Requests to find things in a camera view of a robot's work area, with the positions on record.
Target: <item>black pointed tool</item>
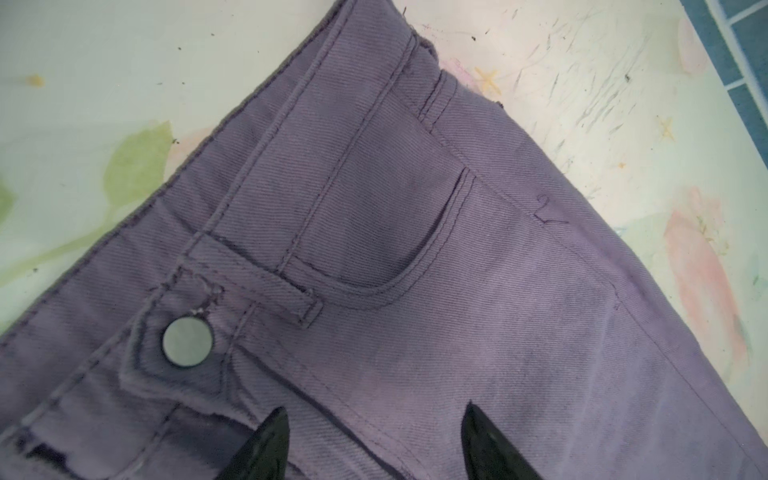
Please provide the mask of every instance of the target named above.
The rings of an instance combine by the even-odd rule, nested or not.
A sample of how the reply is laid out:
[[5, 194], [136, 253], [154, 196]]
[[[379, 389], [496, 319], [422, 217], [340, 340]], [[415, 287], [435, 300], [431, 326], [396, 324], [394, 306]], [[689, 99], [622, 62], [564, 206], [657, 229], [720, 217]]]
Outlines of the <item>black pointed tool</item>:
[[462, 420], [464, 465], [469, 480], [542, 480], [477, 405]]
[[274, 409], [216, 480], [283, 480], [288, 465], [288, 414]]

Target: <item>paint-stained table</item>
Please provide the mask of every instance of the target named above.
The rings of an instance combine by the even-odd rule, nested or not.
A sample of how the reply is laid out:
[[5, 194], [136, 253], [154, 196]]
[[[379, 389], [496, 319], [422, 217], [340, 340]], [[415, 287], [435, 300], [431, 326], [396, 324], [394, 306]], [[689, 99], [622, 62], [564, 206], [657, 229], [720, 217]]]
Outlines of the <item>paint-stained table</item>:
[[[0, 328], [330, 4], [0, 5]], [[679, 1], [396, 4], [634, 249], [768, 439], [768, 169]]]

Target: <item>jeans button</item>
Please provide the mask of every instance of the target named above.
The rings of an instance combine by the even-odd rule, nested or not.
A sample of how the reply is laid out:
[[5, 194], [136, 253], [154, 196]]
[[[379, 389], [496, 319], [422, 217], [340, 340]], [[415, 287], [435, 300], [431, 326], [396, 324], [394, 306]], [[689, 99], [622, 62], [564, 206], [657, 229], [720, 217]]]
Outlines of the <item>jeans button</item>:
[[195, 316], [175, 319], [163, 333], [163, 352], [176, 366], [203, 362], [214, 347], [214, 335], [205, 320]]

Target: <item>purple jeans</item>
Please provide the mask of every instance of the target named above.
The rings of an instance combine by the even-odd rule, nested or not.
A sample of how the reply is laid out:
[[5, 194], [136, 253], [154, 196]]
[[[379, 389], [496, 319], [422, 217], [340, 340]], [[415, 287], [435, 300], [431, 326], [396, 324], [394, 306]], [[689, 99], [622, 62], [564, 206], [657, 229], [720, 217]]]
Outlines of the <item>purple jeans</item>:
[[0, 478], [213, 478], [285, 406], [288, 478], [459, 480], [470, 400], [546, 479], [768, 478], [640, 261], [386, 0], [339, 2], [0, 345]]

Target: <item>pink paint stain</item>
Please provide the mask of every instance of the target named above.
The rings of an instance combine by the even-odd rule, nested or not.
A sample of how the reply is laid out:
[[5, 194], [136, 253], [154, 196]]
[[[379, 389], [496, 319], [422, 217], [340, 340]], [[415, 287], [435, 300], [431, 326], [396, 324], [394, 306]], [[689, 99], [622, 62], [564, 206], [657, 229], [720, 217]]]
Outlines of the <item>pink paint stain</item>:
[[195, 130], [188, 135], [184, 135], [182, 138], [176, 140], [168, 151], [168, 157], [165, 161], [165, 171], [163, 173], [163, 180], [168, 180], [171, 175], [174, 174], [176, 169], [184, 163], [187, 157], [197, 148], [197, 145], [201, 141], [205, 140], [210, 132], [214, 129], [212, 127], [201, 128]]
[[738, 305], [715, 250], [720, 248], [722, 225], [720, 202], [702, 198], [694, 187], [688, 205], [673, 211], [664, 239], [680, 299], [696, 337], [710, 344], [717, 340], [712, 338], [713, 330], [725, 332], [730, 359], [723, 376], [728, 379], [749, 365], [750, 353]]
[[456, 80], [469, 90], [474, 91], [476, 94], [480, 93], [480, 88], [478, 88], [475, 77], [464, 69], [464, 66], [457, 58], [449, 58], [445, 62], [441, 60], [440, 68], [456, 77]]

